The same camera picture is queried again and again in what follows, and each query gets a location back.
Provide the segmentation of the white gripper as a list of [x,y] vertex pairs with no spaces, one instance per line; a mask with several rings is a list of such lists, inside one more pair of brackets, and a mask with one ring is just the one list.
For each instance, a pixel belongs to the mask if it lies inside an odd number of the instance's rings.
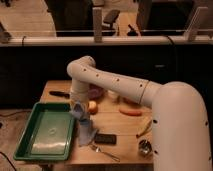
[[89,106],[89,97],[88,92],[78,92],[73,88],[70,89],[70,105],[74,107],[77,103],[80,103],[85,109],[88,109]]

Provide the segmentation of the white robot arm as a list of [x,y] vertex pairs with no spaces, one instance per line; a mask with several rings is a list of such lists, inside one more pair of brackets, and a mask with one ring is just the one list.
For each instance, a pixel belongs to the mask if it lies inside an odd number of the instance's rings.
[[89,86],[95,84],[152,109],[154,171],[213,171],[207,110],[193,86],[101,71],[90,56],[70,62],[67,73],[75,103],[85,103]]

